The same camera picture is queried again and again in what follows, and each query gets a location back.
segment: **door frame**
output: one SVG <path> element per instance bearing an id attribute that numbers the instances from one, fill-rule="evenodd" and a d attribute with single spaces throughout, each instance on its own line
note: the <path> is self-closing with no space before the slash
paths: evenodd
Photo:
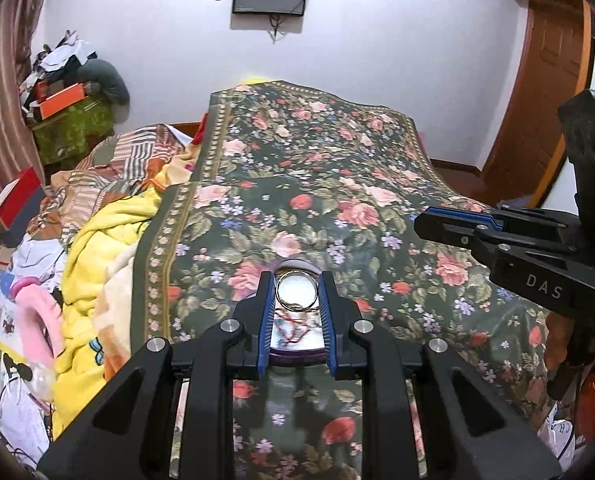
<path id="1" fill-rule="evenodd" d="M 491 168 L 495 164 L 495 158 L 498 155 L 501 146 L 501 136 L 500 133 L 503 132 L 506 127 L 508 127 L 508 122 L 511 120 L 514 112 L 516 111 L 519 99 L 516 96 L 515 89 L 517 88 L 517 83 L 522 81 L 526 76 L 527 70 L 527 58 L 529 56 L 529 48 L 531 41 L 533 40 L 533 4 L 538 6 L 549 5 L 552 7 L 558 7 L 559 10 L 562 12 L 571 12 L 572 10 L 575 11 L 577 9 L 572 9 L 572 7 L 565 6 L 562 4 L 557 4 L 554 2 L 550 2 L 547 0 L 529 0 L 529 12 L 527 15 L 527 29 L 524 37 L 524 45 L 522 47 L 522 54 L 519 61 L 519 68 L 517 70 L 517 76 L 515 78 L 515 84 L 513 87 L 513 92 L 511 93 L 511 99 L 509 101 L 509 106 L 507 107 L 506 113 L 504 114 L 504 118 L 500 125 L 500 130 L 498 132 L 497 138 L 495 139 L 495 143 L 491 148 L 491 152 L 486 159 L 486 163 L 484 164 L 484 168 L 482 169 L 482 180 L 486 181 L 487 174 L 491 171 Z M 575 85 L 575 94 L 580 93 L 585 88 L 588 88 L 591 82 L 591 74 L 593 73 L 593 53 L 594 53 L 594 38 L 593 38 L 593 21 L 595 16 L 591 11 L 591 6 L 586 0 L 582 0 L 583 10 L 582 10 L 582 19 L 583 19 L 583 29 L 582 29 L 582 49 L 581 49 L 581 59 L 580 59 L 580 73 L 578 74 L 577 83 Z M 559 170 L 564 164 L 564 160 L 566 157 L 566 143 L 564 142 L 564 136 L 561 134 L 560 139 L 557 143 L 553 156 L 549 161 L 545 172 L 540 179 L 535 191 L 531 195 L 531 198 L 527 204 L 528 207 L 537 207 L 540 205 L 545 199 L 546 195 L 550 191 L 552 185 L 559 174 Z"/>

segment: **silver ring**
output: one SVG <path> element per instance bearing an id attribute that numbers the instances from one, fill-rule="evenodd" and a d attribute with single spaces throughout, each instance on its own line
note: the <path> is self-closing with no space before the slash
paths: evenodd
<path id="1" fill-rule="evenodd" d="M 284 279 L 289 276 L 301 276 L 301 277 L 307 278 L 311 282 L 311 285 L 313 286 L 313 288 L 315 290 L 315 299 L 313 300 L 313 302 L 311 304 L 304 306 L 299 303 L 287 303 L 282 300 L 282 297 L 279 295 L 279 286 L 284 281 Z M 317 282 L 311 276 L 311 274 L 309 274 L 305 270 L 289 270 L 289 272 L 282 274 L 280 276 L 279 280 L 277 280 L 277 285 L 275 286 L 275 291 L 276 291 L 277 303 L 279 303 L 285 309 L 290 310 L 291 312 L 311 312 L 312 310 L 314 310 L 313 307 L 315 306 L 315 303 L 317 303 L 317 300 L 318 300 Z"/>

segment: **floral fabric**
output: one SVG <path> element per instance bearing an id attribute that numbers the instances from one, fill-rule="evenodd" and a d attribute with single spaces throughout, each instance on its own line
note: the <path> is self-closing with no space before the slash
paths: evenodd
<path id="1" fill-rule="evenodd" d="M 199 336 L 263 270 L 300 258 L 331 270 L 340 294 L 396 337 L 445 338 L 540 425 L 545 313 L 493 285 L 468 251 L 415 234 L 427 206 L 484 206 L 434 173 L 407 116 L 259 84 L 214 94 L 206 134 L 197 180 L 167 191 L 140 243 L 133 351 L 152 336 Z M 238 478 L 357 478 L 359 382 L 325 366 L 271 367 L 260 383 L 236 381 L 233 396 Z"/>

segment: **door panel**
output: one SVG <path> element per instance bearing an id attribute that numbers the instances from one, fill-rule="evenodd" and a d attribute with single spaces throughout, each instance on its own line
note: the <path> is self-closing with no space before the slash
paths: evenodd
<path id="1" fill-rule="evenodd" d="M 561 138 L 557 108 L 575 95 L 583 16 L 531 1 L 529 25 L 525 66 L 484 167 L 488 203 L 534 192 Z"/>

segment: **pink neck pillow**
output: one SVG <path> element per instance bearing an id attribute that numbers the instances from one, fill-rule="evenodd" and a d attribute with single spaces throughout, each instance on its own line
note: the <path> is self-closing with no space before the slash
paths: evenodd
<path id="1" fill-rule="evenodd" d="M 53 368 L 55 358 L 64 351 L 62 309 L 37 278 L 21 278 L 11 286 L 9 294 L 18 306 L 16 326 L 24 357 Z"/>

